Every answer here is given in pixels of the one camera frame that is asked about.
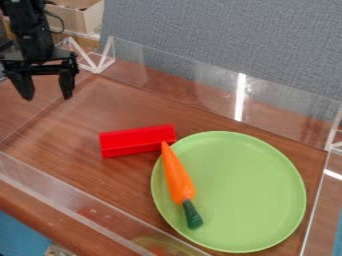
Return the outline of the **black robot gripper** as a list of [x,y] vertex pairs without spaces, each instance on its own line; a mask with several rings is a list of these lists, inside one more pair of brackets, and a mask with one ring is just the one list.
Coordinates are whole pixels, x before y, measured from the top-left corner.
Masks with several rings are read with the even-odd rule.
[[59,85],[64,99],[72,97],[75,75],[79,72],[76,54],[54,45],[44,0],[0,0],[0,11],[9,18],[19,50],[7,55],[0,63],[23,99],[35,95],[30,75],[59,74]]

